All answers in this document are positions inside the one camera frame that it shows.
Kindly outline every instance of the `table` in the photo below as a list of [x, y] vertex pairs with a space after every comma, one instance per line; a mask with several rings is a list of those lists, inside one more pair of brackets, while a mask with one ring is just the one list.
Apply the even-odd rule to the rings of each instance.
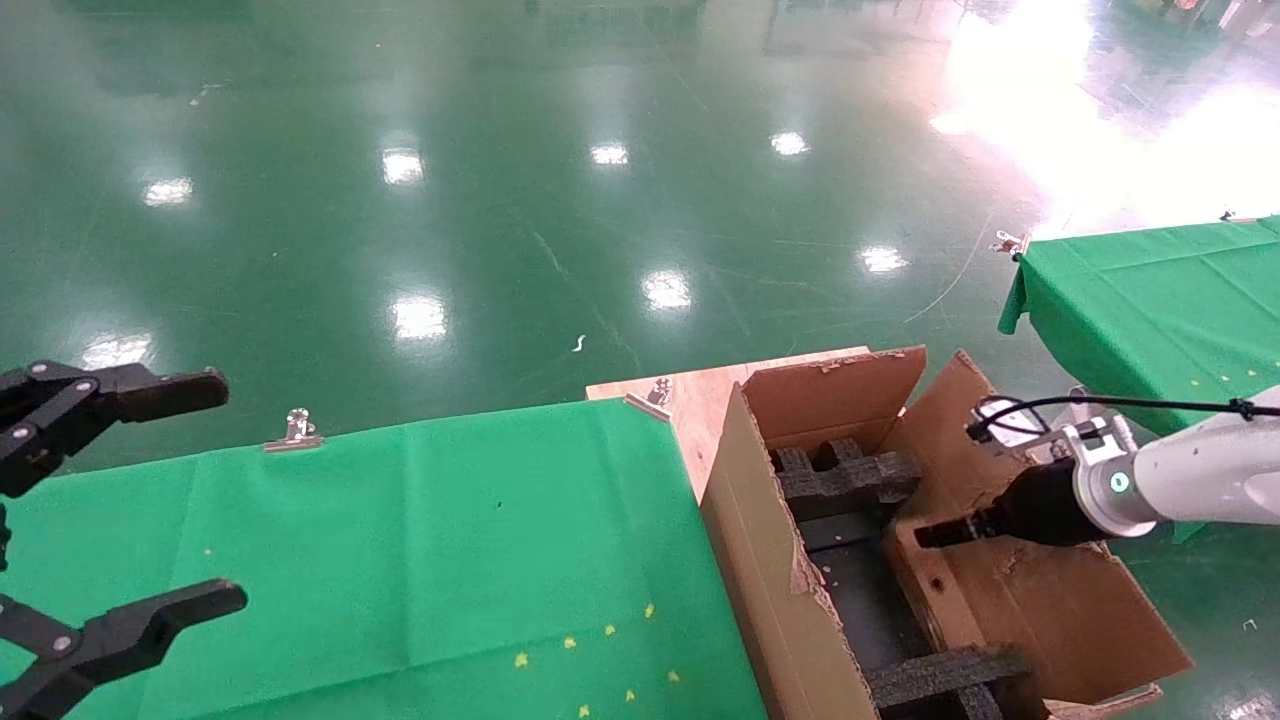
[[764, 720], [671, 427], [621, 400], [51, 478], [9, 520], [5, 592], [65, 621], [248, 592], [77, 720]]
[[[1032, 242], [1001, 332], [1023, 314], [1093, 392], [1249, 397], [1280, 383], [1280, 217]], [[1125, 415], [1162, 436], [1204, 418]]]

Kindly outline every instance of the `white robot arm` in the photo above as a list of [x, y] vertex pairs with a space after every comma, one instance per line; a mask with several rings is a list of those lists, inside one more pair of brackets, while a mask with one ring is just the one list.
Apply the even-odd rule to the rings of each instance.
[[1001, 534], [1076, 544], [1143, 536], [1164, 520], [1280, 525], [1280, 386], [1216, 406], [1226, 411], [1140, 450], [1119, 415], [1032, 429], [1021, 411], [1052, 401], [1000, 398], [975, 409], [977, 441], [1028, 455], [1047, 448], [1050, 462], [1023, 471], [989, 507], [918, 529], [922, 546]]

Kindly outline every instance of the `torn cardboard edge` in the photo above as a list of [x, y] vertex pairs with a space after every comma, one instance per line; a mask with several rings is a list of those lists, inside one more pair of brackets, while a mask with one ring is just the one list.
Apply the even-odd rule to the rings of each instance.
[[[1025, 466], [964, 434], [970, 407], [993, 392], [964, 352], [901, 413], [925, 361], [924, 348], [911, 347], [759, 370], [733, 388], [703, 514], [771, 715], [877, 716], [768, 459], [771, 447], [795, 438], [817, 446], [852, 437], [867, 452], [900, 450], [920, 465], [922, 488], [884, 544], [936, 650], [1018, 647], [1043, 697], [1059, 698], [1050, 702], [1073, 719], [1112, 714], [1108, 698], [1189, 667], [1128, 569], [1102, 546], [1006, 538], [938, 552], [919, 548], [910, 533], [904, 542], [904, 529], [989, 500]], [[1064, 592], [1071, 602], [1061, 602]], [[1155, 697], [1158, 688], [1119, 702], [1128, 708]]]

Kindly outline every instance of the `wooden board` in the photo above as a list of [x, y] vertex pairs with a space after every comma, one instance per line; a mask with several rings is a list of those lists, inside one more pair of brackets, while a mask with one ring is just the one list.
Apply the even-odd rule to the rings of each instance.
[[660, 378], [671, 378], [672, 393], [667, 410], [672, 415], [680, 452], [685, 456], [689, 470], [689, 483], [694, 486], [694, 496], [701, 502], [707, 489], [707, 478], [712, 471], [716, 448], [719, 447], [721, 430], [724, 428], [724, 409], [733, 383], [745, 383], [751, 373], [765, 368], [781, 368], [805, 363], [824, 363], [869, 352], [865, 346], [810, 352], [794, 357], [777, 357], [759, 363], [724, 365], [707, 370], [690, 370], [672, 375], [639, 378], [616, 383], [600, 383], [586, 388], [588, 400], [622, 397], [628, 392], [645, 397], [653, 389], [653, 383]]

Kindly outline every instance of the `cardboard box flap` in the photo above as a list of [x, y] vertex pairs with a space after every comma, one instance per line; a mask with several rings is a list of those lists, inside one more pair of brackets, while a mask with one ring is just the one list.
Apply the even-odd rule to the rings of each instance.
[[[961, 351], [908, 409], [891, 443], [909, 438], [924, 479], [900, 518], [936, 521], [972, 512], [1027, 468], [964, 433], [969, 409], [993, 392]], [[1129, 570], [1101, 544], [997, 538], [940, 552], [986, 641], [1018, 646], [1046, 697], [1096, 703], [1192, 665]]]
[[774, 439], [896, 418], [920, 382], [924, 346], [841, 359], [833, 364], [756, 370], [742, 387], [760, 436]]
[[771, 715], [876, 720], [831, 598], [818, 580], [796, 577], [813, 566], [740, 386], [701, 511]]

